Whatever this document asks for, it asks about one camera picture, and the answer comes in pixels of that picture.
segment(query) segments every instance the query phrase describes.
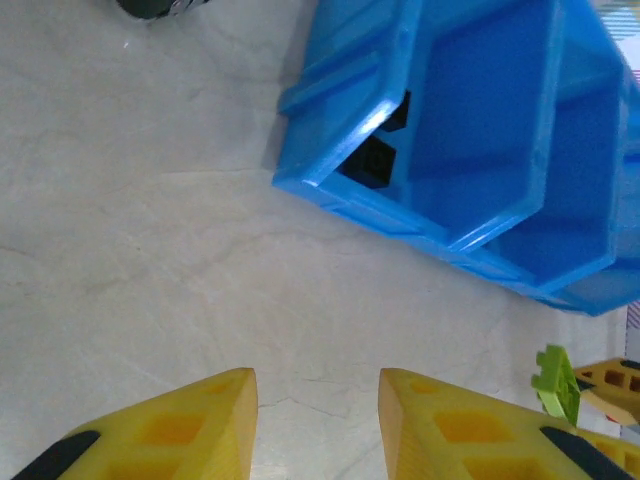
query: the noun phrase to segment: yellow plastic block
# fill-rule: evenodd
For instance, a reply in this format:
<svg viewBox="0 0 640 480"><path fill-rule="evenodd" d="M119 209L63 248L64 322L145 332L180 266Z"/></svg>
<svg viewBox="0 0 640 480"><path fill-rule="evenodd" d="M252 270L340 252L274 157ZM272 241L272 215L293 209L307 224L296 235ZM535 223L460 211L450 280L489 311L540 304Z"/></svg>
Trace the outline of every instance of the yellow plastic block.
<svg viewBox="0 0 640 480"><path fill-rule="evenodd" d="M382 370L379 416L390 480L590 480L542 427L578 435L640 474L634 445L406 370Z"/></svg>
<svg viewBox="0 0 640 480"><path fill-rule="evenodd" d="M640 364L624 358L576 368L576 378L593 385L581 398L621 425L640 420Z"/></svg>
<svg viewBox="0 0 640 480"><path fill-rule="evenodd" d="M78 427L100 438L60 480L248 480L255 373L221 373Z"/></svg>

